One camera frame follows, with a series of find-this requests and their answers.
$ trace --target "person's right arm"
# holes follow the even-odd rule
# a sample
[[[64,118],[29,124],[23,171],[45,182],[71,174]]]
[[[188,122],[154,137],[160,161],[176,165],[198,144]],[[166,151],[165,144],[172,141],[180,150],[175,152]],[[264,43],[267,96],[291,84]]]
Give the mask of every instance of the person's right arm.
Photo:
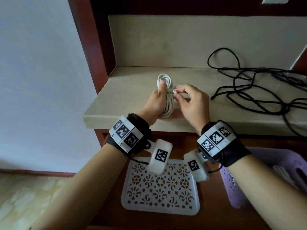
[[[181,111],[198,135],[209,123],[209,97],[192,85],[175,87],[174,98]],[[188,93],[187,102],[180,94]],[[277,176],[268,166],[252,154],[227,168],[240,189],[272,229],[306,229],[307,197]]]

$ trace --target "person's left arm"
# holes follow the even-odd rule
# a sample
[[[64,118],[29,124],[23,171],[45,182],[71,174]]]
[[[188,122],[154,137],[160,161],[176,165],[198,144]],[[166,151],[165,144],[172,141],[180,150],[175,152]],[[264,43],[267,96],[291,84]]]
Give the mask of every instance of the person's left arm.
[[[153,125],[166,105],[166,84],[152,92],[144,108],[136,113]],[[30,228],[86,229],[115,184],[127,157],[112,145],[101,150],[63,187],[44,214]]]

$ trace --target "forearm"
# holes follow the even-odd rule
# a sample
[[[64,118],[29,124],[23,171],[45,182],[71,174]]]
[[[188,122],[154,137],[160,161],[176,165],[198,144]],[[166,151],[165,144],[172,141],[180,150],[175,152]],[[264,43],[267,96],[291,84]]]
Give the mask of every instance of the forearm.
[[[252,154],[228,167],[240,189],[272,229],[305,229],[307,198]]]
[[[127,157],[106,144],[64,186],[32,230],[86,229],[115,184]]]

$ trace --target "black and white square code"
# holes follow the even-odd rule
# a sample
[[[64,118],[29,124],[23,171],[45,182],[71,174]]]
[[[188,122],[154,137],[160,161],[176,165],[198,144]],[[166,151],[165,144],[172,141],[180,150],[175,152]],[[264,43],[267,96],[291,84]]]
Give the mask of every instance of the black and white square code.
[[[130,147],[133,148],[133,146],[138,142],[138,138],[131,132],[126,139],[124,139],[124,142]]]
[[[117,135],[122,139],[127,133],[129,132],[129,129],[125,126],[122,125],[117,131]]]
[[[211,149],[215,148],[215,146],[207,139],[201,145],[207,152],[210,152]]]
[[[122,124],[122,121],[119,119],[117,123],[114,124],[113,129],[115,130],[116,128],[118,128],[120,124]]]
[[[198,166],[196,160],[192,160],[192,161],[188,162],[188,164],[190,166],[191,171],[195,171],[195,170],[199,169],[199,166]]]
[[[168,154],[167,151],[164,151],[164,150],[158,148],[155,159],[158,160],[158,161],[165,162],[166,158],[167,158],[167,154]]]
[[[219,129],[219,131],[220,131],[225,137],[227,137],[227,136],[229,136],[229,135],[231,134],[231,132],[229,132],[225,127],[221,127],[221,128]]]
[[[209,136],[209,138],[213,141],[213,143],[218,144],[220,143],[224,137],[221,136],[220,133],[218,133],[217,131],[215,131],[212,135]]]

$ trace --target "hand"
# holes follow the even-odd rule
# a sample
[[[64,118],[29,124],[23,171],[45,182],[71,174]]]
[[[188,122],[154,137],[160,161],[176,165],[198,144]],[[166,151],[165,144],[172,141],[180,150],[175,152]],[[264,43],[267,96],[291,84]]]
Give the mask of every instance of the hand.
[[[159,118],[166,105],[166,82],[160,81],[159,89],[154,90],[141,111],[136,113],[150,126]]]
[[[201,135],[202,128],[211,122],[208,94],[189,84],[178,85],[174,89],[177,91],[174,99],[179,102],[184,117],[195,128],[196,133]],[[180,94],[183,92],[190,95],[190,102]]]

